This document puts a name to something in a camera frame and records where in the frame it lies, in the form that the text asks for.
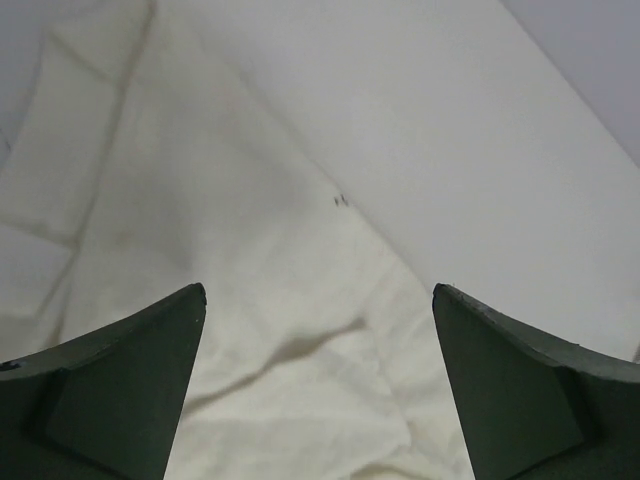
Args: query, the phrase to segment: white fabric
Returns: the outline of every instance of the white fabric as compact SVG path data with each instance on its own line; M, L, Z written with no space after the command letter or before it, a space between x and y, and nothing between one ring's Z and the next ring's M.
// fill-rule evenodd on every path
M471 478L421 284L190 23L160 5L146 32L155 9L115 3L55 37L38 95L85 83L34 101L0 175L6 218L78 245L12 343L65 341L199 281L167 479Z

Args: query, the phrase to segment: crumpled cloth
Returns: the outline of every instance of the crumpled cloth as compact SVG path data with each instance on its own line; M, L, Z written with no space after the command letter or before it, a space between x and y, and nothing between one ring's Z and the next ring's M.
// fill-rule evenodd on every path
M202 282L167 479L472 478L430 296L187 18L52 27L0 174L3 360Z

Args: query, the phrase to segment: white cloth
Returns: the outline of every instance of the white cloth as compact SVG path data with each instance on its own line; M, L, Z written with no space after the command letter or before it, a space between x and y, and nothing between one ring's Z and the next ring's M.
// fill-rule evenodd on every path
M0 347L199 281L167 479L471 478L426 291L173 8L52 30L0 209L76 256Z

